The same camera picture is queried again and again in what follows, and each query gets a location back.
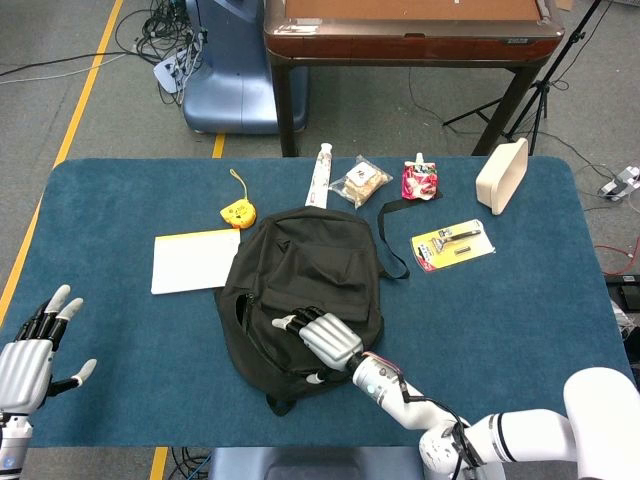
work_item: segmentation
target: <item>plastic bag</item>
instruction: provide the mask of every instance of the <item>plastic bag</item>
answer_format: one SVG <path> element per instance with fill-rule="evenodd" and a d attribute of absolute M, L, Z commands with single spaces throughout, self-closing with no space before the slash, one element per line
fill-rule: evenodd
<path fill-rule="evenodd" d="M 435 163 L 425 163 L 421 153 L 415 162 L 404 162 L 402 172 L 402 198 L 431 200 L 438 188 L 438 172 Z"/>
<path fill-rule="evenodd" d="M 376 167 L 362 155 L 356 157 L 356 165 L 339 180 L 329 185 L 338 195 L 346 198 L 359 208 L 373 193 L 393 177 Z"/>

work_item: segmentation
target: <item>tripod stand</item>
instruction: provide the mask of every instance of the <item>tripod stand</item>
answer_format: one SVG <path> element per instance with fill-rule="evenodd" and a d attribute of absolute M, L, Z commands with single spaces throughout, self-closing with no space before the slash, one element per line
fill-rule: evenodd
<path fill-rule="evenodd" d="M 531 87 L 529 87 L 530 89 L 535 89 L 535 91 L 533 92 L 533 95 L 531 95 L 531 98 L 527 102 L 527 105 L 524 107 L 524 109 L 522 110 L 522 112 L 514 122 L 514 124 L 511 126 L 511 129 L 507 133 L 502 132 L 502 135 L 507 140 L 509 140 L 510 142 L 513 142 L 513 136 L 518 131 L 518 128 L 520 128 L 520 125 L 522 124 L 524 118 L 529 113 L 529 111 L 533 107 L 533 104 L 537 100 L 538 106 L 536 110 L 536 119 L 533 126 L 533 135 L 531 137 L 531 141 L 529 142 L 529 145 L 530 145 L 529 155 L 533 155 L 533 151 L 536 147 L 536 139 L 538 137 L 538 130 L 540 127 L 540 118 L 542 117 L 542 114 L 544 113 L 544 118 L 547 118 L 547 102 L 548 102 L 549 90 L 551 89 L 551 86 L 552 86 L 551 77 L 553 77 L 553 75 L 556 73 L 556 70 L 558 69 L 558 67 L 564 60 L 564 58 L 567 56 L 567 53 L 569 53 L 569 50 L 571 50 L 571 47 L 573 47 L 576 43 L 578 43 L 580 40 L 582 40 L 585 37 L 585 32 L 583 31 L 584 27 L 589 22 L 589 20 L 593 16 L 594 12 L 597 10 L 600 3 L 602 3 L 602 0 L 593 1 L 593 3 L 591 4 L 591 7 L 589 7 L 589 10 L 584 15 L 582 20 L 580 20 L 580 23 L 578 24 L 576 29 L 571 33 L 571 35 L 569 36 L 569 40 L 567 41 L 567 43 L 565 43 L 564 47 L 558 54 L 558 57 L 555 59 L 555 61 L 553 62 L 553 64 L 545 74 L 545 76 L 542 78 L 542 80 L 535 81 L 531 85 Z M 484 105 L 478 108 L 474 108 L 473 110 L 467 113 L 463 113 L 462 115 L 452 118 L 451 120 L 447 120 L 442 124 L 442 126 L 446 127 L 447 125 L 455 123 L 458 120 L 462 120 L 463 118 L 469 117 L 471 115 L 478 115 L 485 122 L 489 122 L 489 117 L 487 117 L 482 111 L 500 103 L 501 100 L 502 100 L 502 97 L 492 102 L 485 103 Z"/>

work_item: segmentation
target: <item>floor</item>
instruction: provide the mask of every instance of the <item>floor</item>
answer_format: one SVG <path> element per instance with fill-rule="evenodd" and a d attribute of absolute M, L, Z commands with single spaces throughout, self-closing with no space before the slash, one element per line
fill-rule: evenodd
<path fill-rule="evenodd" d="M 576 0 L 572 12 L 562 13 L 567 30 L 577 25 L 589 4 Z M 603 2 L 599 11 L 607 4 Z M 94 52 L 112 6 L 100 0 L 3 1 L 0 71 Z M 146 1 L 129 0 L 119 18 L 146 6 Z M 585 162 L 564 142 L 616 173 L 640 164 L 639 21 L 640 8 L 613 4 L 564 77 L 570 89 L 551 91 L 549 118 L 542 123 L 546 133 L 539 138 L 536 152 L 566 160 L 576 172 L 579 188 L 588 193 L 595 192 L 603 179 L 591 169 L 580 170 Z M 136 32 L 130 30 L 123 35 L 133 41 Z M 111 40 L 108 50 L 115 49 Z M 89 58 L 31 69 L 0 77 L 0 82 L 55 75 L 90 64 Z M 401 156 L 417 151 L 467 155 L 483 128 L 476 117 L 457 124 L 458 133 L 442 129 L 432 114 L 412 103 L 406 68 L 318 68 L 311 76 L 311 116 L 299 139 L 302 156 L 315 156 L 322 141 L 333 143 L 338 156 Z M 510 77 L 507 72 L 455 69 L 414 69 L 411 76 L 415 100 L 444 118 L 500 96 Z M 83 73 L 0 85 L 0 285 L 9 277 L 86 78 Z M 68 158 L 210 157 L 213 144 L 213 135 L 190 131 L 177 108 L 162 104 L 148 64 L 125 57 L 100 68 Z M 226 157 L 279 155 L 275 136 L 228 135 L 224 144 Z M 582 200 L 585 209 L 610 206 L 588 195 L 582 195 Z M 636 196 L 632 200 L 640 208 L 640 200 Z M 585 216 L 595 244 L 628 249 L 640 234 L 640 215 L 627 202 L 589 210 Z M 618 270 L 628 261 L 622 255 L 599 255 L 605 271 Z M 153 448 L 34 450 L 23 478 L 148 478 L 153 454 Z M 171 468 L 169 460 L 165 476 Z M 551 463 L 514 465 L 508 469 L 508 478 L 570 479 L 575 478 L 575 468 Z"/>

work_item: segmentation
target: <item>pink pouch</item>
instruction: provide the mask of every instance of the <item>pink pouch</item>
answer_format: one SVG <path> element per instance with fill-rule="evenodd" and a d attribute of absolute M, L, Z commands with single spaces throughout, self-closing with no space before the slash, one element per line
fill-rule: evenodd
<path fill-rule="evenodd" d="M 402 198 L 431 200 L 438 189 L 438 172 L 435 163 L 425 163 L 418 154 L 415 162 L 404 162 L 402 172 Z"/>

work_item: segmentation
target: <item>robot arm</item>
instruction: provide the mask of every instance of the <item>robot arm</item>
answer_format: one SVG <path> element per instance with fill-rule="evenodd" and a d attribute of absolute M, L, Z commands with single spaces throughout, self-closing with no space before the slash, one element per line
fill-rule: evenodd
<path fill-rule="evenodd" d="M 391 362 L 363 353 L 361 339 L 335 315 L 315 307 L 294 313 L 273 320 L 273 326 L 299 335 L 327 366 L 352 373 L 353 383 L 403 427 L 427 430 L 420 439 L 420 455 L 434 472 L 453 472 L 455 479 L 460 470 L 487 463 L 576 459 L 580 474 L 584 475 L 581 478 L 626 478 L 620 472 L 631 478 L 638 471 L 638 456 L 631 452 L 637 442 L 631 436 L 640 431 L 640 395 L 619 372 L 588 369 L 567 382 L 565 402 L 571 423 L 549 410 L 527 410 L 489 415 L 470 426 L 445 405 L 423 397 Z M 594 375 L 594 370 L 604 373 Z M 587 393 L 599 401 L 585 402 Z M 608 415 L 603 415 L 621 401 L 635 430 L 624 423 L 612 423 Z M 589 404 L 597 408 L 586 411 L 584 405 Z M 578 436 L 578 453 L 574 432 Z M 625 443 L 622 450 L 615 447 L 621 437 Z M 611 458 L 598 455 L 598 451 L 604 451 L 603 443 L 613 445 L 609 448 L 618 455 L 615 469 L 601 465 Z"/>
<path fill-rule="evenodd" d="M 82 299 L 76 298 L 62 308 L 70 291 L 61 286 L 0 354 L 0 478 L 20 477 L 33 430 L 29 415 L 47 396 L 82 386 L 95 368 L 91 359 L 72 377 L 51 381 L 54 355 L 67 324 L 82 307 Z"/>

